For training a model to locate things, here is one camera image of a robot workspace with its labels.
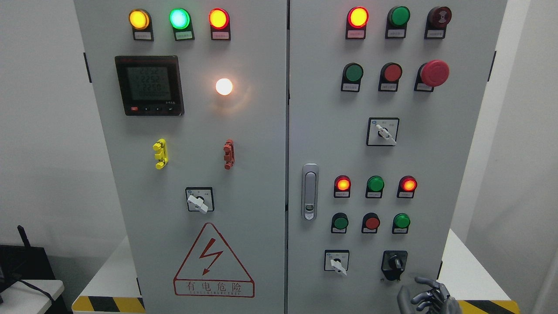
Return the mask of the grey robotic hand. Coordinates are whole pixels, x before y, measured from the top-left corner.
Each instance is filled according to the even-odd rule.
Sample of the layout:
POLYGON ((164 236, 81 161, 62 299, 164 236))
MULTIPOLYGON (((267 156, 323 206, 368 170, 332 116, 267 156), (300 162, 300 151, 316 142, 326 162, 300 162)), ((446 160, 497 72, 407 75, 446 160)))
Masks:
POLYGON ((397 294, 397 304, 401 314, 415 314, 425 308, 428 314, 462 314, 461 306, 449 294, 444 284, 424 277, 416 277, 415 282, 426 284, 430 290, 411 298, 408 288, 402 286, 397 294))

